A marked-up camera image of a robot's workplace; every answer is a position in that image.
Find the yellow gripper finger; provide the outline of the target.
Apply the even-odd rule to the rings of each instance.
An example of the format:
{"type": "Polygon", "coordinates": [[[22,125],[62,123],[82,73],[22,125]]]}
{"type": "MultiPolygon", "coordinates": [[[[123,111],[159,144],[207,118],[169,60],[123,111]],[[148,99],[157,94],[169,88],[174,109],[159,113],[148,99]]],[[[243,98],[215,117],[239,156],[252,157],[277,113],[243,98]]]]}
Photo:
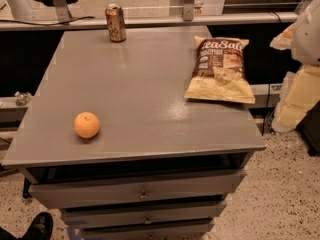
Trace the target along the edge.
{"type": "Polygon", "coordinates": [[[273,38],[270,47],[277,50],[288,50],[291,48],[295,23],[288,26],[282,33],[273,38]]]}
{"type": "Polygon", "coordinates": [[[302,65],[296,73],[288,72],[283,80],[272,128],[289,132],[320,101],[320,67],[302,65]]]}

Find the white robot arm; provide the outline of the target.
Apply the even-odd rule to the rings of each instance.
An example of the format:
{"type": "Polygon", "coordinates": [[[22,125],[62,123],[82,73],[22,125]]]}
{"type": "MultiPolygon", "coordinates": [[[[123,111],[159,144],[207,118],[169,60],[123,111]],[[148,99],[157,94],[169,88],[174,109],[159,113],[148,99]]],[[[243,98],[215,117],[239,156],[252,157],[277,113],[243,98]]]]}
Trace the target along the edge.
{"type": "Polygon", "coordinates": [[[320,0],[305,2],[297,21],[274,37],[270,46],[290,50],[301,63],[296,73],[286,74],[271,123],[276,132],[289,132],[320,101],[320,0]]]}

